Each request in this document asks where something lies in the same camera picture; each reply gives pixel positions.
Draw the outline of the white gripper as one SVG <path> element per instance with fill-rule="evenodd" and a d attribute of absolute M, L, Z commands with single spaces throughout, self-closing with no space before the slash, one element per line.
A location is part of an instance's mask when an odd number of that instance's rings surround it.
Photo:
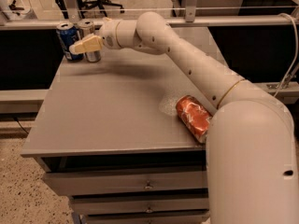
<path fill-rule="evenodd" d="M 104 17 L 98 35 L 87 35 L 69 47 L 72 54 L 82 54 L 101 50 L 104 45 L 109 49 L 121 49 L 117 39 L 117 28 L 120 20 Z"/>

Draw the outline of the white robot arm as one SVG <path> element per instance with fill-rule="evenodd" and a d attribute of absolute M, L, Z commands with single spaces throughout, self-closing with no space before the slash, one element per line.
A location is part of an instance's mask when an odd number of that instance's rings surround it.
<path fill-rule="evenodd" d="M 299 224 L 294 123 L 276 97 L 181 38 L 155 12 L 107 19 L 74 54 L 130 48 L 166 54 L 216 112 L 206 139 L 211 224 Z"/>

